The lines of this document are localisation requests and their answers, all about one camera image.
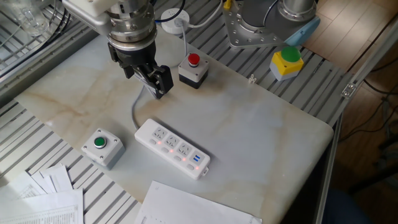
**green push button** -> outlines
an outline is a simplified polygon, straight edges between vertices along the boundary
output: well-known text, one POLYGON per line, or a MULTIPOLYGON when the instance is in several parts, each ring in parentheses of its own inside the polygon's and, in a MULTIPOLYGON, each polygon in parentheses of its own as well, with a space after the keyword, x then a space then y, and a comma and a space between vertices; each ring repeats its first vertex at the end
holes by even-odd
POLYGON ((97 149, 102 149, 106 146, 106 139, 98 137, 94 140, 94 145, 97 149))
POLYGON ((295 47, 285 47, 280 55, 287 62, 296 62, 301 58, 300 51, 295 47))

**paper sheet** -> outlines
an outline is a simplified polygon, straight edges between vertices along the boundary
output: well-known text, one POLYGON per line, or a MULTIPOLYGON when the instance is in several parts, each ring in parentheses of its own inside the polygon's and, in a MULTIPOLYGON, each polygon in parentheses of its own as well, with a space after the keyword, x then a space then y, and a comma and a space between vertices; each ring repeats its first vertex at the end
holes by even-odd
POLYGON ((70 183, 67 168, 64 165, 53 166, 46 170, 40 171, 43 178, 50 177, 56 192, 63 192, 67 190, 73 190, 72 184, 70 183))
POLYGON ((46 192, 26 172, 0 189, 1 202, 44 195, 46 192))
POLYGON ((70 190, 2 203, 0 223, 83 224, 83 190, 70 190))
POLYGON ((36 172, 35 174, 32 175, 32 179, 34 179, 36 183, 39 184, 43 188, 43 190, 46 191, 48 194, 56 192, 50 177, 43 178, 40 172, 36 172))
POLYGON ((135 224, 261 224, 250 214, 152 181, 135 224))

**electrical outlet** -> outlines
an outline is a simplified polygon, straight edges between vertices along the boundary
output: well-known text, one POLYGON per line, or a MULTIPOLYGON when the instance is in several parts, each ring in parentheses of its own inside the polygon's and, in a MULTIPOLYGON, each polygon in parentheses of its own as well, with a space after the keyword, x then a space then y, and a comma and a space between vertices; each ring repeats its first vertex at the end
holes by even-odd
POLYGON ((167 140, 166 140, 166 144, 168 146, 170 146, 172 149, 174 149, 174 147, 180 142, 180 140, 178 138, 176 138, 174 135, 170 135, 167 140))
POLYGON ((188 146, 185 143, 182 143, 181 146, 178 148, 178 152, 183 156, 186 157, 191 152, 191 146, 188 146))
POLYGON ((134 136, 148 150, 195 180, 209 171, 210 156, 153 119, 148 119, 134 136))
POLYGON ((153 135, 153 137, 156 137, 157 139, 162 140, 164 138, 164 136, 166 136, 166 134, 167 134, 167 131, 165 131, 161 127, 158 127, 152 135, 153 135))

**marble tabletop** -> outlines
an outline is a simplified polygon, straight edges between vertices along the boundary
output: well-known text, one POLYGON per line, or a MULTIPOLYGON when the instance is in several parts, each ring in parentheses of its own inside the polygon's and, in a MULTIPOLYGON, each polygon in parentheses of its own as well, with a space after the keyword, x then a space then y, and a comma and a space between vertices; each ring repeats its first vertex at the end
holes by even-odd
POLYGON ((76 150, 97 128, 117 135, 126 152, 103 170, 142 202, 152 180, 279 223, 333 136, 329 125, 304 113, 213 58, 195 90, 178 80, 183 41, 158 27, 156 61, 171 68, 174 87, 161 99, 145 92, 134 112, 153 118, 211 157, 196 181, 134 139, 131 106, 141 83, 127 80, 97 37, 16 100, 76 150))

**emergency stop button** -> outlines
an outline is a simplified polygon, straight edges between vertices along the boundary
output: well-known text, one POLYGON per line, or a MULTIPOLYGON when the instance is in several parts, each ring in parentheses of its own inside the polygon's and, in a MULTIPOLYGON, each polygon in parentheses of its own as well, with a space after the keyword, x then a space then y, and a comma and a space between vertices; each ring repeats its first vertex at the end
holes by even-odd
POLYGON ((197 67, 199 65, 200 57, 199 55, 192 53, 188 56, 188 62, 191 67, 197 67))

